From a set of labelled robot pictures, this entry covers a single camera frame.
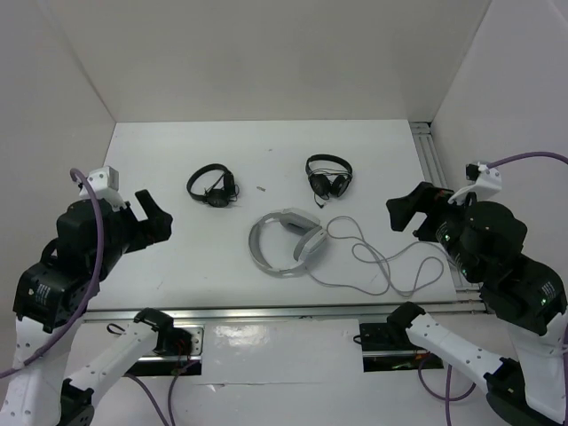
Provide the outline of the white grey headphones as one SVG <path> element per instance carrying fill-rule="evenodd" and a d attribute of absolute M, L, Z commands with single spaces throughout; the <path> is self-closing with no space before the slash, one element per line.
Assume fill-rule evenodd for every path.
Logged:
<path fill-rule="evenodd" d="M 250 228 L 248 250 L 256 267 L 273 277 L 304 274 L 321 258 L 328 234 L 313 214 L 297 208 L 260 217 Z"/>

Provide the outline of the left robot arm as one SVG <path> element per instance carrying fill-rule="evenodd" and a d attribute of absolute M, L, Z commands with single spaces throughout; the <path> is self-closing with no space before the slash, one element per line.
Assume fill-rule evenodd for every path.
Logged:
<path fill-rule="evenodd" d="M 173 217 L 147 190 L 136 193 L 146 219 L 105 200 L 71 204 L 57 237 L 20 276 L 13 310 L 17 341 L 1 408 L 3 425 L 88 425 L 102 396 L 148 352 L 175 347 L 173 319 L 145 308 L 113 344 L 72 375 L 67 362 L 89 301 L 120 258 L 167 241 Z"/>

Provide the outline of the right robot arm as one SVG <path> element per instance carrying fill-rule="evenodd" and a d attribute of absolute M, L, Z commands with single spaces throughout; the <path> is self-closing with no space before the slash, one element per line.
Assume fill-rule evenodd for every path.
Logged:
<path fill-rule="evenodd" d="M 411 302 L 388 317 L 389 341 L 398 348 L 412 343 L 459 370 L 510 425 L 565 425 L 564 284 L 549 266 L 524 255 L 527 227 L 507 207 L 476 195 L 458 203 L 453 194 L 421 182 L 387 200 L 390 227 L 402 232 L 415 213 L 424 214 L 414 237 L 439 243 L 466 281 L 480 285 L 481 300 L 507 324 L 517 356 L 484 350 Z"/>

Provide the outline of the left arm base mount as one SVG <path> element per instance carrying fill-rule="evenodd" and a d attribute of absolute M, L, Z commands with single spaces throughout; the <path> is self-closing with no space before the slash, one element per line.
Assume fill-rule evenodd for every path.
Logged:
<path fill-rule="evenodd" d="M 137 377 L 201 375 L 204 328 L 187 326 L 183 330 L 185 332 L 164 353 L 148 352 L 127 373 Z"/>

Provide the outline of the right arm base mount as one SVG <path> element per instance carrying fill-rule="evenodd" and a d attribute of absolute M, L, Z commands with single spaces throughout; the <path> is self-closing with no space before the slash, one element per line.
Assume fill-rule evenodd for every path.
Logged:
<path fill-rule="evenodd" d="M 441 369 L 443 362 L 384 323 L 361 323 L 352 338 L 362 351 L 363 371 L 394 372 Z"/>

